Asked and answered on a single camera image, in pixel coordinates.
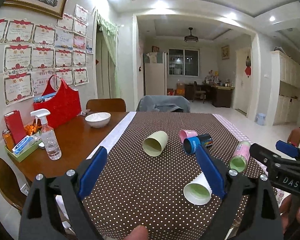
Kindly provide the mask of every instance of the spray bottle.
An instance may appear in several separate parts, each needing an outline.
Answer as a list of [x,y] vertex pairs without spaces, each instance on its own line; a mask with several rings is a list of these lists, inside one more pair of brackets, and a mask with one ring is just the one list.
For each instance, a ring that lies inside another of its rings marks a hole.
[[30,113],[31,116],[35,116],[35,123],[37,124],[38,118],[41,120],[41,139],[44,143],[48,156],[53,161],[58,160],[61,157],[61,150],[52,127],[48,126],[47,115],[50,111],[42,108]]

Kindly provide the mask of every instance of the brown tablecloth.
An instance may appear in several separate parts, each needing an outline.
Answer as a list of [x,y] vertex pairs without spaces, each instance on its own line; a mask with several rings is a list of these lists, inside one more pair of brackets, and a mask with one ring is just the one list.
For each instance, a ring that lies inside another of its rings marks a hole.
[[[183,196],[184,186],[201,169],[194,155],[186,155],[178,140],[181,129],[209,133],[213,138],[213,156],[228,163],[238,140],[212,114],[137,112],[108,156],[108,162],[84,205],[99,232],[123,239],[137,225],[149,229],[150,239],[198,239],[220,205],[212,195],[210,202],[196,206]],[[142,141],[163,130],[168,144],[159,157],[150,157]],[[263,173],[251,158],[250,177]],[[242,197],[236,219],[240,222],[247,197]]]

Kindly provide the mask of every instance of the curtain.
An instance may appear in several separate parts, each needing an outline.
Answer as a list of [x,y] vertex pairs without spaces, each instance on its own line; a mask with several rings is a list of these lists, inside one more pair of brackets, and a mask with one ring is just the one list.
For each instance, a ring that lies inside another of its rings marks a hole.
[[100,25],[100,30],[105,38],[106,45],[110,54],[110,57],[114,63],[114,83],[115,83],[115,96],[121,97],[121,90],[118,79],[118,64],[117,64],[117,35],[118,26],[110,21],[104,19],[97,11],[97,23]]

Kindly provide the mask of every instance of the green tray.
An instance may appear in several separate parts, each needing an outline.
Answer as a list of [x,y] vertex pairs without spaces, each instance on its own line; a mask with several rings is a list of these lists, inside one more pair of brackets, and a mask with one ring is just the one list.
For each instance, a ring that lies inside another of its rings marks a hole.
[[21,162],[25,158],[27,158],[31,153],[33,153],[39,147],[39,143],[41,143],[41,142],[42,142],[42,140],[37,141],[34,145],[32,145],[29,149],[27,149],[25,152],[21,153],[20,155],[15,155],[14,153],[10,152],[6,146],[4,146],[4,149],[17,162]]

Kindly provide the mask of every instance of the bowl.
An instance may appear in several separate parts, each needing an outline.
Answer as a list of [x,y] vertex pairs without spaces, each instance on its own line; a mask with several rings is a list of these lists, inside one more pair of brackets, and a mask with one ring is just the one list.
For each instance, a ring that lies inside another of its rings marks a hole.
[[109,113],[94,113],[88,115],[85,120],[93,128],[101,128],[106,126],[111,118]]

